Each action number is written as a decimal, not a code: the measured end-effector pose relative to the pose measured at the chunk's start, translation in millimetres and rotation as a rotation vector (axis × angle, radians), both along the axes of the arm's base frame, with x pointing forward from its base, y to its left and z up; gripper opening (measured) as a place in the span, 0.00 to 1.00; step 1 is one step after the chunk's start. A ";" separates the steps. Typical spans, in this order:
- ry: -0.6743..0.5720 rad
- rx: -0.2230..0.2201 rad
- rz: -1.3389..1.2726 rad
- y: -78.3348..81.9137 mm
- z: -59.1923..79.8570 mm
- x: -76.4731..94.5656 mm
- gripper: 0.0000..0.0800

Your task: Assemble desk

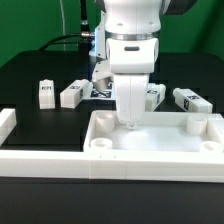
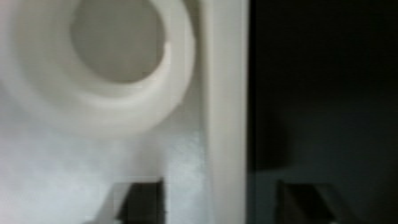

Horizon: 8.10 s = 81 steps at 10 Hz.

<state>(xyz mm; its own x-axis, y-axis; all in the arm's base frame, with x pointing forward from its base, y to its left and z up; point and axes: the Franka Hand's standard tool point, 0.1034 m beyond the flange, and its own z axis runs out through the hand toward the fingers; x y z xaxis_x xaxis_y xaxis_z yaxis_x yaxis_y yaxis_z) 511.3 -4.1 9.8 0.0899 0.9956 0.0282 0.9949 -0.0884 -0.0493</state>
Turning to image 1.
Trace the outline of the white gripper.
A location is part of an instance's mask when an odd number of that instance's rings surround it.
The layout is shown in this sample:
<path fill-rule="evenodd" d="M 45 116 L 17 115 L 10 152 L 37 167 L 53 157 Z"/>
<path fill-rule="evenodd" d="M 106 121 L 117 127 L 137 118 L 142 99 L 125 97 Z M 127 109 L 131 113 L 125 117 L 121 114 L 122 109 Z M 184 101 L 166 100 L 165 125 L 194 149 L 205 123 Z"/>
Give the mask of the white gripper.
<path fill-rule="evenodd" d="M 134 130 L 145 110 L 148 74 L 115 74 L 114 88 L 118 120 Z"/>

